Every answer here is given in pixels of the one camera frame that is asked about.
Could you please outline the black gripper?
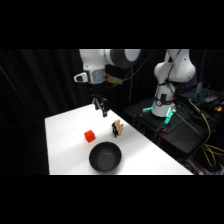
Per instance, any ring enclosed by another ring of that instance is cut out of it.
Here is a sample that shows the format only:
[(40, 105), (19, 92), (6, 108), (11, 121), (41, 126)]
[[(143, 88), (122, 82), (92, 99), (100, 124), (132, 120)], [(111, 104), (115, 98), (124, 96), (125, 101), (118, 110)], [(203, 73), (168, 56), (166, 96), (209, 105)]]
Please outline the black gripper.
[(90, 94), (93, 97), (92, 104), (95, 106), (96, 110), (102, 110), (103, 116), (106, 117), (108, 111), (110, 110), (109, 100), (106, 99), (106, 85), (105, 83), (100, 84), (90, 84), (89, 85)]

